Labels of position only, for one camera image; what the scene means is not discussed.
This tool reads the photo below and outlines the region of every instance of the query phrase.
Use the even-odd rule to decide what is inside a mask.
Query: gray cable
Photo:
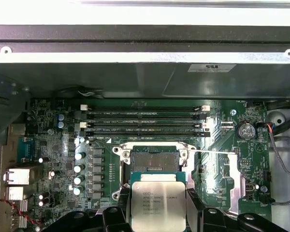
[[[276,147],[275,138],[273,136],[273,133],[269,133],[269,134],[270,134],[270,139],[271,139],[271,142],[272,142],[272,146],[273,146],[273,149],[274,149],[274,152],[275,152],[275,155],[276,155],[278,161],[280,162],[283,170],[290,175],[290,171],[286,168],[286,166],[284,164],[284,161],[282,160],[282,158],[281,158],[281,156],[279,154],[279,151],[278,151],[278,149]]]
[[[287,202],[273,202],[272,205],[280,205],[280,206],[284,206],[284,205],[289,205],[290,201]]]

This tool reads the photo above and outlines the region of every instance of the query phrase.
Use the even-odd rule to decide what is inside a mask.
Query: red wire
[[[272,128],[271,128],[271,125],[270,124],[266,124],[266,125],[269,128],[270,133],[273,133]]]
[[[31,222],[32,224],[34,224],[34,225],[40,225],[41,224],[40,222],[37,222],[37,221],[32,220],[31,218],[29,218],[29,216],[24,214],[23,211],[19,210],[14,203],[12,203],[12,202],[10,202],[10,201],[8,201],[6,199],[0,199],[0,202],[4,202],[4,203],[9,204],[14,210],[17,211],[18,215],[20,215],[21,217],[24,217],[27,221]]]

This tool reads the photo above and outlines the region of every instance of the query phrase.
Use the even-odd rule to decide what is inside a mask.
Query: intel xeon processor
[[[135,182],[131,226],[134,232],[182,232],[186,229],[186,196],[182,182]]]

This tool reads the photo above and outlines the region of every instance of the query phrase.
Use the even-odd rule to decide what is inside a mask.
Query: motherboard
[[[185,172],[204,204],[271,220],[266,115],[262,102],[242,100],[33,99],[17,167],[42,174],[25,183],[33,192],[10,200],[47,227],[116,205],[138,173]],[[11,231],[35,227],[12,220]]]

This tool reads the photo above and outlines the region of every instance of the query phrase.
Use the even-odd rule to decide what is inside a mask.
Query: label sticker
[[[191,64],[188,72],[190,73],[227,73],[236,64]]]

